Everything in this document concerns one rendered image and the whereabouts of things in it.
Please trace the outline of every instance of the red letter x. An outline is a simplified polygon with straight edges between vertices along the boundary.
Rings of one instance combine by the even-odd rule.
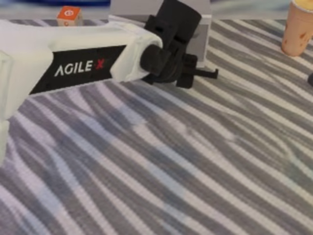
[[[96,70],[103,69],[103,63],[104,59],[98,59],[98,65],[96,67]]]

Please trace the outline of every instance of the black object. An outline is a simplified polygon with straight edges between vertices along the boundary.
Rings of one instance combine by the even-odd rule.
[[[57,51],[30,94],[58,90],[112,78],[110,69],[124,46]]]
[[[149,46],[142,54],[140,65],[150,72],[143,78],[149,84],[172,83],[191,88],[194,76],[216,79],[219,71],[197,70],[198,58],[186,53],[187,46],[201,20],[201,15],[178,0],[164,0],[156,16],[150,16],[145,29],[159,36],[163,48]]]
[[[313,73],[309,76],[308,83],[313,86]]]

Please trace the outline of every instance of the table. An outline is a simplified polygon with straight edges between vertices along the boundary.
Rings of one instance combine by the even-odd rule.
[[[284,23],[214,21],[219,79],[191,90],[99,82],[28,98],[0,169],[1,234],[312,235],[313,46],[285,56]]]

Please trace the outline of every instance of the box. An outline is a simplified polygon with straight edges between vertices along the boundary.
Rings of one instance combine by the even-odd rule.
[[[202,20],[190,41],[187,53],[198,57],[198,67],[204,67],[212,21],[210,0],[180,0],[202,15]],[[156,15],[163,0],[112,0],[110,15],[132,21],[146,22],[150,15]]]

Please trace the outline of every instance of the white arm segment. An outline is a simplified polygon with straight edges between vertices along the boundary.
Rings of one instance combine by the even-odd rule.
[[[155,34],[130,23],[103,26],[37,27],[0,21],[0,165],[5,155],[8,119],[28,97],[53,61],[54,51],[126,45],[111,68],[117,82],[141,79],[147,46],[163,47]]]

